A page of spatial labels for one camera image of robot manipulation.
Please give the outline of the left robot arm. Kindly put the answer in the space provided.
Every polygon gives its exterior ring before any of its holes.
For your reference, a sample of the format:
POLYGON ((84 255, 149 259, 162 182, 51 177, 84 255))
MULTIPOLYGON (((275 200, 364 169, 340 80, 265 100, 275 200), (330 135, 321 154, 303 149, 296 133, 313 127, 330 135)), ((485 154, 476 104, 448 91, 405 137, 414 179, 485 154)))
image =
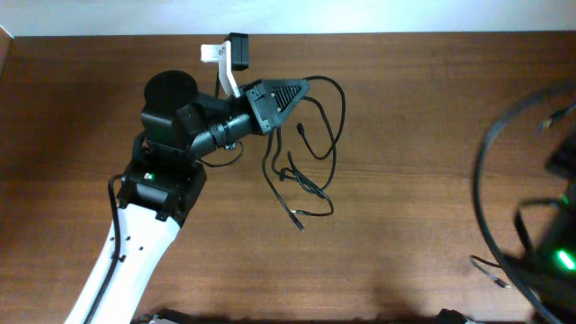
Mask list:
POLYGON ((304 78, 259 79, 221 99, 184 71, 153 76, 130 163, 108 183, 109 233, 67 322, 130 322, 206 183, 204 157, 279 129, 309 89, 304 78))

